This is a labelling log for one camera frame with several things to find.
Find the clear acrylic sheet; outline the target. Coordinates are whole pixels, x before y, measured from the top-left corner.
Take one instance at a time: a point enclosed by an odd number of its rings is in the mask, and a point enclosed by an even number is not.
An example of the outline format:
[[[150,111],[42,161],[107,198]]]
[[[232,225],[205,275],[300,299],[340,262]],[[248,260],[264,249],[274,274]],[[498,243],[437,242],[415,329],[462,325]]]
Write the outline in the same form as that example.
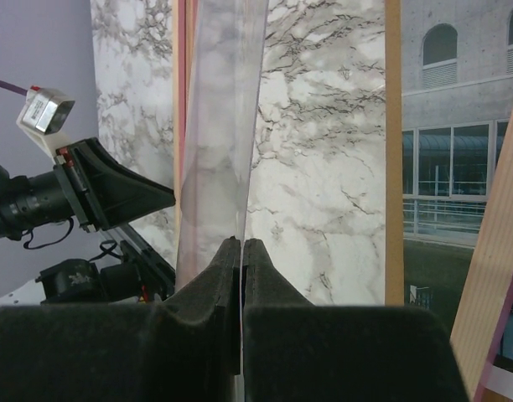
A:
[[[245,240],[267,12],[266,1],[198,3],[177,289],[205,270],[223,240]]]

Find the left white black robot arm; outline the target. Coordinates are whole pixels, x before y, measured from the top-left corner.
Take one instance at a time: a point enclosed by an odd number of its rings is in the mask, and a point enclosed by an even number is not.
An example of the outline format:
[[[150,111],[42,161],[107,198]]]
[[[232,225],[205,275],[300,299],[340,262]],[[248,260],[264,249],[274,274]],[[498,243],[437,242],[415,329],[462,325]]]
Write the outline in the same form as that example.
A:
[[[51,171],[33,178],[10,177],[0,165],[0,238],[32,237],[34,229],[59,222],[86,232],[127,226],[175,205],[174,191],[118,163],[95,138],[57,150]],[[67,259],[44,269],[36,282],[44,303],[143,302],[173,295],[174,268],[140,237],[100,245],[118,264],[98,268],[96,258]]]

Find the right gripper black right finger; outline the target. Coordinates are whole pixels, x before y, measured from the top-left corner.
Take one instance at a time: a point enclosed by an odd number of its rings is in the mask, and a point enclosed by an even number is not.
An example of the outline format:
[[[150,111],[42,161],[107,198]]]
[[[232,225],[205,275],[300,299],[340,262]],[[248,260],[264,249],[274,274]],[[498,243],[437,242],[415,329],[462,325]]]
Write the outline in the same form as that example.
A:
[[[442,323],[418,307],[316,306],[244,245],[249,401],[465,401]]]

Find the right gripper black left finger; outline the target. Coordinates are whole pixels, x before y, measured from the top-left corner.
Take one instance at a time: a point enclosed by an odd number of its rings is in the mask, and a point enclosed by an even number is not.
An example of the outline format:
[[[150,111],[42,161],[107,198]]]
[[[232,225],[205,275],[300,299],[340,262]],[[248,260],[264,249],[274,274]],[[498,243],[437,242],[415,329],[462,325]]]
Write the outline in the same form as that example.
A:
[[[0,307],[0,401],[231,401],[241,243],[166,301]]]

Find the building photo print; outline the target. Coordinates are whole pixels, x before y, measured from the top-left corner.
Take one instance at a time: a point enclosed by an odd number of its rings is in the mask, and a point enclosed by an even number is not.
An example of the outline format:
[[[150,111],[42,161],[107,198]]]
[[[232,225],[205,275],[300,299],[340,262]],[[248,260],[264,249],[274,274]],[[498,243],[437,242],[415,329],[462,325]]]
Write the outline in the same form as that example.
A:
[[[402,3],[405,297],[473,401],[513,368],[513,1]]]

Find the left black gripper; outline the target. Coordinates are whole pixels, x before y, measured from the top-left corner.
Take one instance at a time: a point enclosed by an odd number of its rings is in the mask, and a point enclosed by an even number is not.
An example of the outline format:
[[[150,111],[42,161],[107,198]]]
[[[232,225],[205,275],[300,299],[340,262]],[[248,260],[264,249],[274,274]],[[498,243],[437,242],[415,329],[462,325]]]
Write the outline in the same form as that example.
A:
[[[0,238],[20,241],[26,250],[40,250],[63,239],[32,246],[34,230],[68,222],[74,216],[87,232],[114,229],[176,204],[174,191],[123,167],[96,138],[59,149],[59,181],[55,172],[33,178],[10,177],[0,165]]]

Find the pink wooden picture frame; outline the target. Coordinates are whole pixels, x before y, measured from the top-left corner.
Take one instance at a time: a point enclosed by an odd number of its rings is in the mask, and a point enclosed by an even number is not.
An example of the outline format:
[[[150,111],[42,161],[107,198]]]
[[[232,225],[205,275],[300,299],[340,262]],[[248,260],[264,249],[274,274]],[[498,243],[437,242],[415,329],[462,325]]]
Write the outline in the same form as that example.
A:
[[[199,2],[174,4],[180,198]],[[266,2],[245,240],[311,301],[399,305],[401,4]]]

